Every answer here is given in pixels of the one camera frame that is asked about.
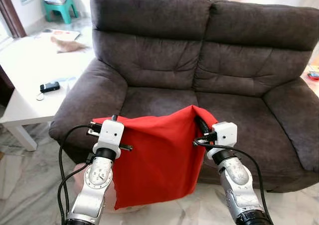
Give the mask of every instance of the sofa armrest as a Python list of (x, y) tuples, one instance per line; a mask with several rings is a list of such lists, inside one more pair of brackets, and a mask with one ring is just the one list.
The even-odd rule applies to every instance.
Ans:
[(263, 97), (286, 132), (305, 170), (319, 172), (319, 98), (298, 78)]
[[(64, 99), (51, 123), (49, 135), (61, 142), (67, 131), (76, 125), (118, 114), (127, 88), (127, 82), (117, 71), (94, 59)], [(86, 128), (74, 131), (67, 145), (91, 149), (96, 138), (87, 136), (86, 131)]]

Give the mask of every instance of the small object on table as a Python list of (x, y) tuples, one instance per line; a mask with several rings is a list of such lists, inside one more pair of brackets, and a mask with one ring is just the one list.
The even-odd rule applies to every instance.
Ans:
[(51, 42), (53, 42), (58, 47), (57, 53), (73, 52), (86, 48), (86, 46), (82, 43), (76, 41), (63, 41), (53, 36), (51, 37)]
[(36, 95), (36, 100), (37, 101), (42, 101), (44, 99), (44, 94), (40, 92), (38, 95)]
[(313, 81), (319, 81), (319, 73), (318, 72), (309, 72), (308, 77)]
[(60, 84), (58, 82), (50, 82), (47, 84), (40, 85), (40, 91), (42, 93), (51, 92), (60, 89)]

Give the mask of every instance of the orange cat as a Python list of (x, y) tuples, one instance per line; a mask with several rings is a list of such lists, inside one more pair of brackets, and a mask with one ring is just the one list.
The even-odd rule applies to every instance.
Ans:
[(56, 37), (51, 37), (51, 42), (57, 45), (58, 53), (59, 52), (73, 52), (79, 49), (86, 48), (86, 46), (82, 43), (76, 41), (62, 41), (57, 39)]

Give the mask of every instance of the marble floor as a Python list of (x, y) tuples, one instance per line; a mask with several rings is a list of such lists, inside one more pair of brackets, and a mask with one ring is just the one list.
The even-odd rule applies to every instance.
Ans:
[[(74, 21), (67, 28), (52, 23), (50, 28), (82, 28), (82, 40), (90, 43), (87, 19)], [(0, 117), (4, 107), (0, 106)], [(60, 183), (59, 145), (48, 135), (47, 123), (27, 125), (25, 129), (38, 143), (27, 152), (0, 125), (0, 225), (58, 225), (60, 213), (56, 193)], [(63, 156), (66, 173), (75, 164)], [(68, 182), (71, 199), (73, 181)], [(266, 193), (267, 205), (275, 225), (319, 225), (319, 184), (297, 192)], [(100, 225), (233, 225), (219, 185), (197, 184), (185, 198), (145, 206), (125, 214), (103, 213)]]

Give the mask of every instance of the sofa backrest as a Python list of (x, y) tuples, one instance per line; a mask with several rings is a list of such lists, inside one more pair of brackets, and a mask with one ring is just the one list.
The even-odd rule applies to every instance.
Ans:
[(193, 88), (259, 97), (303, 72), (319, 10), (212, 0)]
[(91, 0), (96, 57), (129, 86), (191, 89), (209, 0)]

